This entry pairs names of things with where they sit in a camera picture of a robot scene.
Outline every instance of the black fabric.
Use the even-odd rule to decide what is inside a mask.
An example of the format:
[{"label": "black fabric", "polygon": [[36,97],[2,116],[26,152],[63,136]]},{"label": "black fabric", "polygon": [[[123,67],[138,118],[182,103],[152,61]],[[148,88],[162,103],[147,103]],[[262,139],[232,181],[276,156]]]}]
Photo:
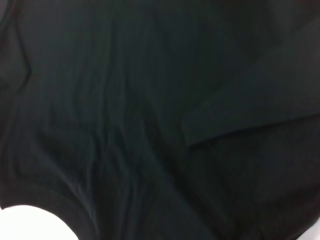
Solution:
[{"label": "black fabric", "polygon": [[293,240],[320,215],[317,1],[9,1],[0,206],[80,240]]}]

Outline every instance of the dark garment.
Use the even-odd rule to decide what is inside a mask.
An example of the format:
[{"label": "dark garment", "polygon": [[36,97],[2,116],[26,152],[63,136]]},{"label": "dark garment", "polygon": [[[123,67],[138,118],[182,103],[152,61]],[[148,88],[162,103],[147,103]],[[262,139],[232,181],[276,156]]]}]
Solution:
[{"label": "dark garment", "polygon": [[80,240],[298,238],[320,215],[318,2],[9,0],[0,206]]}]

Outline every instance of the black shirt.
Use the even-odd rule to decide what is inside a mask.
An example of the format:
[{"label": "black shirt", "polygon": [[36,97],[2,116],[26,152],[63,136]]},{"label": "black shirt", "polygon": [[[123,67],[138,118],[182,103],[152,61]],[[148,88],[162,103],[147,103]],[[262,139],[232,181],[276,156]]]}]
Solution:
[{"label": "black shirt", "polygon": [[80,240],[293,240],[318,219],[318,2],[8,6],[2,208]]}]

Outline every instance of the white surface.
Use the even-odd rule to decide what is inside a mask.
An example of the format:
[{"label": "white surface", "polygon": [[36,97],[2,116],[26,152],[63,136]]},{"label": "white surface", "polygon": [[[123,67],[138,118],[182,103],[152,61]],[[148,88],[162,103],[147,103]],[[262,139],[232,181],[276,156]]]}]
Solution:
[{"label": "white surface", "polygon": [[57,216],[32,206],[0,209],[0,240],[78,240]]}]

